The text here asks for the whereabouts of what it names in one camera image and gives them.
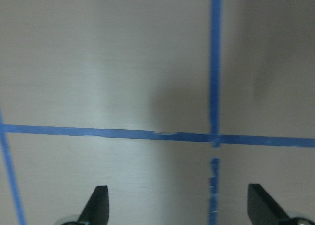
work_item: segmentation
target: diagonal blue tape line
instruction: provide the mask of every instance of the diagonal blue tape line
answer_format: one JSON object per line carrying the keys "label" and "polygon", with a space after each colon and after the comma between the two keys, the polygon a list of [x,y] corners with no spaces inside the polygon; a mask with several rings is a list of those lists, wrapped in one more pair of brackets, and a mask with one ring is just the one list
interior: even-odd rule
{"label": "diagonal blue tape line", "polygon": [[178,132],[173,134],[156,133],[146,130],[123,129],[97,129],[97,128],[70,128],[51,126],[28,126],[5,124],[7,133],[45,134],[45,135],[69,135],[69,136],[100,136],[107,138],[170,140],[188,142],[209,142],[215,136],[208,134]]}
{"label": "diagonal blue tape line", "polygon": [[218,193],[219,193],[219,167],[220,160],[213,158],[211,163],[212,177],[210,178],[210,212],[209,225],[217,224],[218,214]]}
{"label": "diagonal blue tape line", "polygon": [[211,0],[211,35],[210,35],[210,123],[211,134],[219,133],[220,103],[220,31],[221,0]]}
{"label": "diagonal blue tape line", "polygon": [[7,175],[10,182],[11,193],[12,193],[12,197],[13,197],[13,201],[15,205],[16,215],[18,217],[19,224],[26,225],[27,223],[25,220],[22,202],[20,199],[19,188],[16,182],[16,176],[14,172],[14,166],[13,166],[13,162],[11,158],[10,148],[9,148],[6,136],[5,136],[4,124],[2,121],[1,112],[0,112],[0,140],[2,144],[2,152],[3,152]]}
{"label": "diagonal blue tape line", "polygon": [[220,136],[220,142],[239,145],[315,147],[315,139],[292,137],[222,135]]}

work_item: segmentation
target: blue tape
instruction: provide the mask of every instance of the blue tape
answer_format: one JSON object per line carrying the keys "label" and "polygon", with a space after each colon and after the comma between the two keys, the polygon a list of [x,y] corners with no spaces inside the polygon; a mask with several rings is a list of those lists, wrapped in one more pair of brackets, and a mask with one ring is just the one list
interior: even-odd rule
{"label": "blue tape", "polygon": [[6,166],[6,171],[9,178],[10,187],[11,187],[13,202],[15,205],[16,215],[18,217],[19,224],[26,225],[27,223],[24,216],[19,188],[16,182],[16,176],[14,172],[14,166],[13,166],[13,162],[11,158],[10,148],[9,148],[6,136],[5,136],[4,124],[2,121],[1,112],[0,112],[0,141],[2,145],[2,152],[3,152],[4,162]]}
{"label": "blue tape", "polygon": [[212,177],[210,178],[210,212],[209,225],[217,224],[218,215],[218,192],[219,192],[219,167],[220,160],[213,158],[211,163]]}
{"label": "blue tape", "polygon": [[123,129],[96,129],[96,128],[70,128],[51,126],[28,126],[5,124],[7,133],[44,134],[44,135],[69,135],[69,136],[100,136],[107,138],[170,140],[188,142],[209,142],[215,137],[208,134],[178,132],[173,134],[156,133],[146,130]]}
{"label": "blue tape", "polygon": [[291,137],[222,135],[220,136],[220,142],[239,145],[315,147],[315,139]]}
{"label": "blue tape", "polygon": [[220,107],[220,30],[221,0],[211,0],[211,35],[210,35],[210,122],[211,134],[219,133]]}

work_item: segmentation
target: wall surface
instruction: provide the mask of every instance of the wall surface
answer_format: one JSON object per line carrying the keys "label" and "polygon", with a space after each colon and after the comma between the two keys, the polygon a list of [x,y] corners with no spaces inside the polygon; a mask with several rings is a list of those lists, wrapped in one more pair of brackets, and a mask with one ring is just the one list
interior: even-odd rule
{"label": "wall surface", "polygon": [[[220,133],[315,138],[314,0],[222,0]],[[210,0],[0,0],[6,124],[208,134]],[[312,217],[315,151],[6,135],[28,225],[75,217],[108,185],[110,225],[250,225],[248,183]],[[17,225],[4,155],[0,220]]]}

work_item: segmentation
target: white wall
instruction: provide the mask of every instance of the white wall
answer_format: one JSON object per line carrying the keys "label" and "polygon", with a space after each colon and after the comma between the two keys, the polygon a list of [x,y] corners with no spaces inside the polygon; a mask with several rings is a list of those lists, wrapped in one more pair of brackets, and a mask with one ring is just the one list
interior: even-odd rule
{"label": "white wall", "polygon": [[[209,0],[0,0],[5,123],[208,133]],[[223,0],[221,133],[314,138],[314,0]],[[29,225],[80,213],[96,185],[109,224],[250,224],[247,183],[311,216],[313,149],[8,134]],[[4,164],[0,219],[16,225]]]}

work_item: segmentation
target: horizontal blue tape line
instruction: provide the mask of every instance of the horizontal blue tape line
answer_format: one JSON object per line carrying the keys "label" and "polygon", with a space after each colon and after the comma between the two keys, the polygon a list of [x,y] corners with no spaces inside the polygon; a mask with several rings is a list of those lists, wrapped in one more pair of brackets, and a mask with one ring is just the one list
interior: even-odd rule
{"label": "horizontal blue tape line", "polygon": [[268,137],[249,135],[207,135],[198,133],[178,132],[173,134],[156,133],[146,130],[71,128],[51,126],[29,126],[3,124],[7,133],[69,135],[69,136],[100,136],[106,138],[170,140],[188,142],[219,142],[221,144],[267,145],[267,146],[296,146],[315,147],[315,139],[292,137]]}
{"label": "horizontal blue tape line", "polygon": [[146,139],[146,140],[171,140],[189,142],[209,142],[214,136],[197,133],[156,133],[146,130],[123,130],[123,129],[97,129],[97,128],[71,128],[51,126],[28,126],[4,124],[7,133],[26,133],[44,135],[70,135],[70,136],[100,136],[106,138]]}
{"label": "horizontal blue tape line", "polygon": [[221,135],[222,144],[315,147],[315,139],[248,135]]}

